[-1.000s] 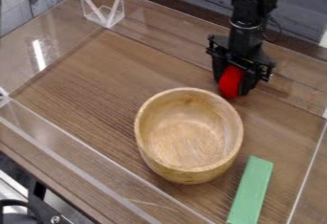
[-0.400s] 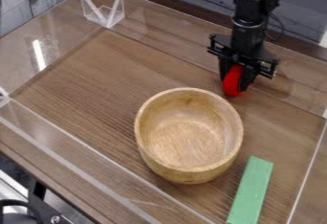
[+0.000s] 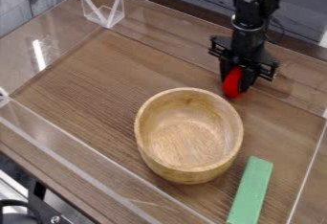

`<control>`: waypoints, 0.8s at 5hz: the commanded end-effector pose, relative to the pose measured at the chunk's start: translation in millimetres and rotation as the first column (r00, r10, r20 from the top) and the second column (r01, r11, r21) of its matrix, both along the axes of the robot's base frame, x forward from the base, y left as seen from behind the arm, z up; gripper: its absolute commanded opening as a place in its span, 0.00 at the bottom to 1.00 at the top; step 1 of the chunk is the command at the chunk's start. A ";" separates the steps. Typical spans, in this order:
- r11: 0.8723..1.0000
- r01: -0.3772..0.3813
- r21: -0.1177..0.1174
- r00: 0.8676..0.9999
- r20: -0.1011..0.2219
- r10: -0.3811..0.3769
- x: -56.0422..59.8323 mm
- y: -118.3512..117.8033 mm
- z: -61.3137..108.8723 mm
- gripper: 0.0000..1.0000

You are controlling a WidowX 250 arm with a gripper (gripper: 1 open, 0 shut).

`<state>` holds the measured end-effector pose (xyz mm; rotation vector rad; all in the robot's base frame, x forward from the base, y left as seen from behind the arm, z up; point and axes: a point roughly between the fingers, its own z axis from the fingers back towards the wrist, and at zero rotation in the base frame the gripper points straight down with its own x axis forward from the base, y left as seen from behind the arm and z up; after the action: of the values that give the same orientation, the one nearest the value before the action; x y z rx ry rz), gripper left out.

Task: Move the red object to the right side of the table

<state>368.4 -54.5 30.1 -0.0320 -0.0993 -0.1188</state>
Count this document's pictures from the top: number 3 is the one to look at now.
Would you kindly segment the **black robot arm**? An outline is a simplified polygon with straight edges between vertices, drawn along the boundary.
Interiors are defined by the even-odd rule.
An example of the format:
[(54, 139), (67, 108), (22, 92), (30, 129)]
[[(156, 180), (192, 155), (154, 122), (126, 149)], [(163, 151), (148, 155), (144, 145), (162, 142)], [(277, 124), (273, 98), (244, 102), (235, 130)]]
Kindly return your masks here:
[(240, 97), (258, 78), (273, 81), (279, 61), (266, 50), (270, 18), (281, 7), (281, 0), (232, 0), (232, 36), (210, 37), (208, 53), (220, 61), (223, 93)]

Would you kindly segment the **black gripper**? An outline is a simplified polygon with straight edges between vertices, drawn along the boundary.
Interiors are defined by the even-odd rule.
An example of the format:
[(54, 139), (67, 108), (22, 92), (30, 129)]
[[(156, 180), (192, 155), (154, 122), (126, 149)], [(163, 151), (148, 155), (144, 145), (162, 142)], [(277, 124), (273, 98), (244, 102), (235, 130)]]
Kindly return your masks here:
[(222, 81), (224, 81), (234, 66), (251, 68), (244, 69), (242, 73), (239, 84), (239, 91), (242, 93), (248, 91), (258, 78), (274, 80), (281, 62), (271, 56), (263, 46), (252, 54), (242, 55), (232, 50), (230, 37), (212, 35), (210, 40), (211, 47), (208, 48), (208, 54), (220, 61)]

